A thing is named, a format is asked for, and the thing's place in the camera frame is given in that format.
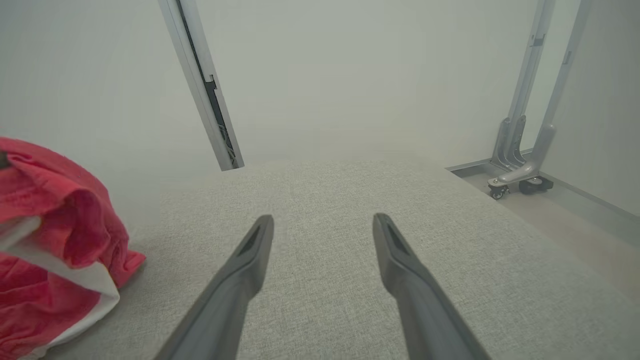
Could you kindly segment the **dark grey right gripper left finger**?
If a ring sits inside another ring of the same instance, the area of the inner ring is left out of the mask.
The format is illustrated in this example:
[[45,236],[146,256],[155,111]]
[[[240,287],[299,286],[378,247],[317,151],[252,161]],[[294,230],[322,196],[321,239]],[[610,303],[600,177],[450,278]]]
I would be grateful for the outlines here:
[[274,217],[254,222],[154,360],[236,360],[250,301],[265,282]]

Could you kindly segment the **grey partition base rail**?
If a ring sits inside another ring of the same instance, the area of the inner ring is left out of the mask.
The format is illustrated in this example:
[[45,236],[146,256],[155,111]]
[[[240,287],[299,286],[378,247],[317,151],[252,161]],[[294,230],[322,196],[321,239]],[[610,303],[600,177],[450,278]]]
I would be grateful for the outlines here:
[[640,244],[640,217],[557,178],[553,182],[551,189],[530,193],[522,193],[518,185],[509,186],[509,193],[498,202],[525,211],[526,219],[546,216],[542,221],[545,227],[553,220],[566,225],[579,221],[634,246]]

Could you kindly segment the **grey partition post bracket foot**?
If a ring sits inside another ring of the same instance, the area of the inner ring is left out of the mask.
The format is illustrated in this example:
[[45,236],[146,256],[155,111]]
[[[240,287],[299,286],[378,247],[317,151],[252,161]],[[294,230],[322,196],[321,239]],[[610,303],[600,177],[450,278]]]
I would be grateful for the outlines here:
[[537,0],[535,16],[530,34],[526,39],[525,54],[508,116],[503,119],[498,130],[490,164],[507,172],[515,171],[525,164],[521,154],[525,121],[521,121],[521,117],[525,115],[530,100],[555,5],[556,0]]

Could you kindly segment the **red white basketball jersey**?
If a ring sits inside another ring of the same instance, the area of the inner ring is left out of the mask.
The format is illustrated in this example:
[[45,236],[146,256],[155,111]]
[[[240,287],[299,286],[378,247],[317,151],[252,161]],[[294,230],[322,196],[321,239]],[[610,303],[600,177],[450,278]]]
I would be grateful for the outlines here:
[[0,137],[0,360],[38,360],[111,312],[146,260],[129,240],[98,178]]

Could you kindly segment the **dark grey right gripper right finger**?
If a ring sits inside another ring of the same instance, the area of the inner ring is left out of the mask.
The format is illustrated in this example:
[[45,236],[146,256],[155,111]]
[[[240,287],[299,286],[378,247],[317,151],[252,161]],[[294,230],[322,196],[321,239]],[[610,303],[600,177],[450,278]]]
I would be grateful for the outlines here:
[[382,284],[397,302],[410,360],[491,360],[393,219],[372,220]]

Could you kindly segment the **grey double partition post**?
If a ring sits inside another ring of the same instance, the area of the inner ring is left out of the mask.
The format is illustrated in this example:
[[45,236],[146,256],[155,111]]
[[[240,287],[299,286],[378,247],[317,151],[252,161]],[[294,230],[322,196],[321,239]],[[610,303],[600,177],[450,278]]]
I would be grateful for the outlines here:
[[222,171],[245,166],[196,0],[157,0],[183,75]]

